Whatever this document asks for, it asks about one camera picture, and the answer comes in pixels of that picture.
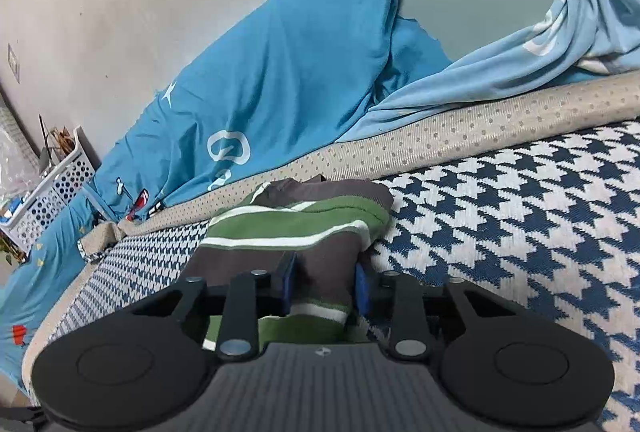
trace plastic basket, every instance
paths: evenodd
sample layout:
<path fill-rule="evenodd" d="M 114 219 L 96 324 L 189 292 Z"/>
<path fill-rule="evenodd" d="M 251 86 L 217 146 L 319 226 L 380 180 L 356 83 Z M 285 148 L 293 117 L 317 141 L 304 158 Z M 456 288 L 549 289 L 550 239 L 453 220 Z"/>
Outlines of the plastic basket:
<path fill-rule="evenodd" d="M 10 221 L 0 222 L 0 229 L 25 253 L 31 251 L 31 246 L 76 196 L 82 184 L 95 174 L 78 139 L 78 128 L 74 129 L 74 138 L 73 152 L 50 171 Z"/>

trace blue and white rug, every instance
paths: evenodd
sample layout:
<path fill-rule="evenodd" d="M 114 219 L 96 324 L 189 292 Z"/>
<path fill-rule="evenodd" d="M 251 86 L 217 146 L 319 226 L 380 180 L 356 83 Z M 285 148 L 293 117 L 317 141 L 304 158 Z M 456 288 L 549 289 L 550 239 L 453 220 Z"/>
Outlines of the blue and white rug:
<path fill-rule="evenodd" d="M 533 142 L 387 177 L 394 217 L 379 269 L 469 279 L 591 338 L 614 361 L 602 417 L 640 431 L 640 123 Z M 206 222 L 127 238 L 54 337 L 174 281 Z"/>

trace black round base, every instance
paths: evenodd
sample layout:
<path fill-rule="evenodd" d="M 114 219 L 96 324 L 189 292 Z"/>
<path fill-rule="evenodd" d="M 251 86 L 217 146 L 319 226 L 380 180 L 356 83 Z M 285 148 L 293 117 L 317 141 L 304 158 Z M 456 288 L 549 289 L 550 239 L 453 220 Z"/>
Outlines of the black round base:
<path fill-rule="evenodd" d="M 445 350 L 440 376 L 464 408 L 526 428 L 596 418 L 614 380 L 598 346 L 554 323 L 519 316 L 479 319 Z"/>
<path fill-rule="evenodd" d="M 202 348 L 175 322 L 118 314 L 74 331 L 37 358 L 33 385 L 53 419 L 76 430 L 140 430 L 196 399 Z"/>

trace dotted fabric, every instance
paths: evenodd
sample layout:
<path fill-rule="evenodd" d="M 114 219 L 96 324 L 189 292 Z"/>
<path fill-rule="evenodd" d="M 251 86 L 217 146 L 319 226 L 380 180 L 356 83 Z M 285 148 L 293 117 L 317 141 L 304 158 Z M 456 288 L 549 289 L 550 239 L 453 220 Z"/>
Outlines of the dotted fabric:
<path fill-rule="evenodd" d="M 240 202 L 258 185 L 286 177 L 304 181 L 379 179 L 640 114 L 640 72 L 537 90 L 444 112 L 362 141 L 332 144 L 275 170 L 172 206 L 142 224 L 120 221 L 127 235 L 204 221 Z"/>

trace gray ribbed surface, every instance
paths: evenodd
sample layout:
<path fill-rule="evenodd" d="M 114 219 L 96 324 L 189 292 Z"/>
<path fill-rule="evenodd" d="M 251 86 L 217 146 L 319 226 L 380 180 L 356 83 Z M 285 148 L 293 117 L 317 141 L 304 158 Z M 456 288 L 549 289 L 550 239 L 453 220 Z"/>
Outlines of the gray ribbed surface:
<path fill-rule="evenodd" d="M 206 392 L 157 432 L 505 432 L 465 415 L 426 368 L 389 362 L 376 344 L 271 344 L 225 365 Z M 54 426 L 49 432 L 64 430 Z M 593 425 L 571 432 L 597 432 Z"/>

